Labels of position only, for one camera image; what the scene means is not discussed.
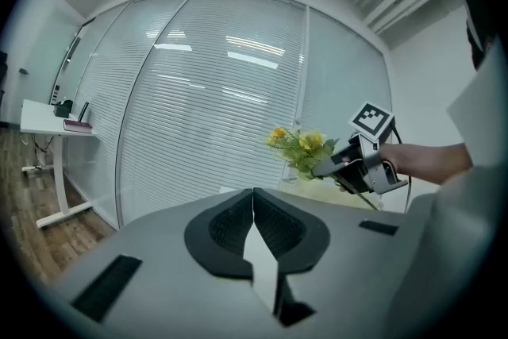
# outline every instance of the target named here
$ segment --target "white desk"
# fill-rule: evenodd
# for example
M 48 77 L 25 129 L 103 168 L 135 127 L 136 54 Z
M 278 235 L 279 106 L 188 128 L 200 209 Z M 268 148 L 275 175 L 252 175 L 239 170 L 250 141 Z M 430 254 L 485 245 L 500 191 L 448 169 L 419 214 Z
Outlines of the white desk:
M 55 172 L 55 186 L 56 186 L 56 197 L 58 198 L 58 204 L 60 206 L 60 212 L 47 216 L 46 218 L 39 219 L 37 226 L 42 228 L 52 223 L 61 221 L 65 218 L 81 212 L 82 210 L 88 209 L 92 206 L 90 202 L 82 203 L 81 205 L 69 208 L 67 203 L 67 197 L 65 196 L 64 188 L 64 166 L 62 163 L 63 154 L 63 141 L 64 137 L 95 137 L 97 133 L 92 130 L 92 133 L 77 133 L 68 132 L 64 129 L 64 119 L 57 117 L 53 113 L 54 106 L 45 105 L 44 103 L 30 101 L 25 99 L 23 101 L 23 108 L 21 110 L 21 131 L 23 133 L 35 133 L 35 134 L 46 134 L 53 136 L 53 165 L 45 166 L 44 169 L 53 168 Z M 34 171 L 35 167 L 23 167 L 23 172 Z

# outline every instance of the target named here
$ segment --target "wooden floor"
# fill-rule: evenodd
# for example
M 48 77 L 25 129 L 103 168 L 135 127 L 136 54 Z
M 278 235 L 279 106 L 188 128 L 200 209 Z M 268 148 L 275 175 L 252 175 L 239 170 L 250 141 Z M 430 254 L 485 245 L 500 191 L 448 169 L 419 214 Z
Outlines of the wooden floor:
M 31 144 L 22 144 L 19 132 L 0 129 L 0 226 L 26 272 L 50 285 L 114 230 L 92 210 L 38 229 L 36 220 L 58 212 L 59 207 L 52 170 L 21 172 L 21 167 L 33 164 L 33 157 Z M 83 203 L 65 181 L 69 206 Z

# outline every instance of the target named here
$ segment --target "red book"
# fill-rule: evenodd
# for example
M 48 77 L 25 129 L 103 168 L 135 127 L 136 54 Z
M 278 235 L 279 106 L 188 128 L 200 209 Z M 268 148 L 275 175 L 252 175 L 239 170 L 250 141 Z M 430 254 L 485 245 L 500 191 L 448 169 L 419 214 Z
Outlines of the red book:
M 82 121 L 65 119 L 63 121 L 63 128 L 68 132 L 92 133 L 92 125 L 90 123 L 83 123 Z

